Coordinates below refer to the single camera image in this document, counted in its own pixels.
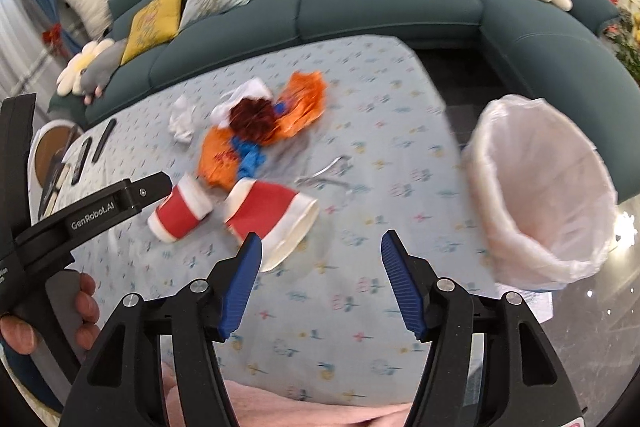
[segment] finger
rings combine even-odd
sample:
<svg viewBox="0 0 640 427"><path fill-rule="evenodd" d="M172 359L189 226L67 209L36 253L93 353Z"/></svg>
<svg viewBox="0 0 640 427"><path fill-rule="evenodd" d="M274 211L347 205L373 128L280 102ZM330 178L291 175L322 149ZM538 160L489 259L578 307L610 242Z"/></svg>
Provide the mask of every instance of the finger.
<svg viewBox="0 0 640 427"><path fill-rule="evenodd" d="M33 328L13 315L0 318L0 334L10 347L21 355L30 355L38 345Z"/></svg>
<svg viewBox="0 0 640 427"><path fill-rule="evenodd" d="M180 394L178 393L177 386L169 390L164 400L164 405L170 427L184 427L184 416L182 415Z"/></svg>
<svg viewBox="0 0 640 427"><path fill-rule="evenodd" d="M164 390L164 397L172 390L176 385L178 385L178 381L175 380L175 373L171 367L166 362L162 362L162 389Z"/></svg>
<svg viewBox="0 0 640 427"><path fill-rule="evenodd" d="M95 324L100 318L98 303L84 292L78 292L76 295L76 310L87 322Z"/></svg>
<svg viewBox="0 0 640 427"><path fill-rule="evenodd" d="M100 328L95 324L84 324L76 331L76 343L82 349L89 350L94 347L95 339L100 334Z"/></svg>
<svg viewBox="0 0 640 427"><path fill-rule="evenodd" d="M95 280L88 273L80 274L80 290L87 295L95 293Z"/></svg>

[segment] red paper cup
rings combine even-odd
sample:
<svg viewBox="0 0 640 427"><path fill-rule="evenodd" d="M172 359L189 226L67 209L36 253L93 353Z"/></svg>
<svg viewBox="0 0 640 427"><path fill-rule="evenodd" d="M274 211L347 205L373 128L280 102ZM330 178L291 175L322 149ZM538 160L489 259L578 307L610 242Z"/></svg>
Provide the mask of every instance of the red paper cup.
<svg viewBox="0 0 640 427"><path fill-rule="evenodd" d="M242 178L225 201L225 225L239 244L262 240L260 271L273 270L302 241L319 214L318 200L288 187Z"/></svg>
<svg viewBox="0 0 640 427"><path fill-rule="evenodd" d="M185 174L146 222L160 241L174 243L195 229L212 210L209 196Z"/></svg>

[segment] orange plastic bag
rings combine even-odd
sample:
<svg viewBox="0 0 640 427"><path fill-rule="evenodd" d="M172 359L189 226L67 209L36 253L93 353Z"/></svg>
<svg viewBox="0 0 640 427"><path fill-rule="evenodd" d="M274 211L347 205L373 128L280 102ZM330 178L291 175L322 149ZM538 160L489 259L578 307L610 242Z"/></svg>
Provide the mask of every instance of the orange plastic bag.
<svg viewBox="0 0 640 427"><path fill-rule="evenodd" d="M212 127L202 143L198 175L212 187L231 190L236 184L240 162L229 142L232 136L228 128Z"/></svg>
<svg viewBox="0 0 640 427"><path fill-rule="evenodd" d="M277 121L277 128L269 144L291 138L324 113L326 83L320 71L294 71L278 100L285 102L289 112Z"/></svg>

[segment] brown pompom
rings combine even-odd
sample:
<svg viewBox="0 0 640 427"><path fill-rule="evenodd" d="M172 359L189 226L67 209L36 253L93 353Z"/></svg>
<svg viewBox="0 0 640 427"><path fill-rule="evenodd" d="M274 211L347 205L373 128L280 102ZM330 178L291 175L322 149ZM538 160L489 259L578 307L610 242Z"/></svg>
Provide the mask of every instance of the brown pompom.
<svg viewBox="0 0 640 427"><path fill-rule="evenodd" d="M229 127L241 140L262 144L273 136L276 113L271 100L243 98L231 108Z"/></svg>

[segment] white tissue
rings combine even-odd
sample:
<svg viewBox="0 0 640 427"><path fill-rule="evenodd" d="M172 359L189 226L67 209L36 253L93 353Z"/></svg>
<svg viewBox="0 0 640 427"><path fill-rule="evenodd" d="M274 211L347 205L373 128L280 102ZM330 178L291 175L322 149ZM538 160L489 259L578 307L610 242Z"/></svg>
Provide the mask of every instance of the white tissue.
<svg viewBox="0 0 640 427"><path fill-rule="evenodd" d="M226 102L220 103L213 111L211 111L209 120L213 127L229 127L229 112L231 111L231 108L238 105L238 102L243 98L250 98L252 100L266 98L268 100L273 100L271 91L257 76L246 81L242 86L236 88L236 90L223 94L220 98L224 98L226 96L229 96L229 99Z"/></svg>
<svg viewBox="0 0 640 427"><path fill-rule="evenodd" d="M186 96L181 95L171 107L169 117L169 132L180 143L191 143L195 126L193 124L193 111L196 106L189 102Z"/></svg>

